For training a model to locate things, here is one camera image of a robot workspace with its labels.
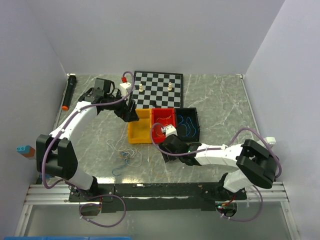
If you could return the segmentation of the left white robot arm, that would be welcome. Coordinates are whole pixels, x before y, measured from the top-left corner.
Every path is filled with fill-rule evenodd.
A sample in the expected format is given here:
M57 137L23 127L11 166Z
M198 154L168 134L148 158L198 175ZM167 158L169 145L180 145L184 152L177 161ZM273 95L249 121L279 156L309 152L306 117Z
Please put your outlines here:
M81 196L87 201L98 197L98 180L79 166L73 142L78 140L86 125L104 110L114 112L126 123L139 120L136 103L130 98L135 82L128 82L125 76L121 80L116 88L113 81L96 78L94 86L79 97L64 122L50 134L41 134L37 138L36 168L46 189L55 186L54 183L48 185L46 181L46 175L50 175L81 190Z

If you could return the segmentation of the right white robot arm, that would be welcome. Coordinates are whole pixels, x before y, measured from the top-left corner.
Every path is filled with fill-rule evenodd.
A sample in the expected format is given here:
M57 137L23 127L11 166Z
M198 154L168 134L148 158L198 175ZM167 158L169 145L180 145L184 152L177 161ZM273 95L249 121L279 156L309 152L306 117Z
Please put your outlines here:
M187 144L170 135L159 144L165 162L180 160L188 166L217 165L237 168L225 174L218 187L219 196L230 199L236 192L253 185L270 189L276 178L277 162L271 152L258 142L247 139L232 146Z

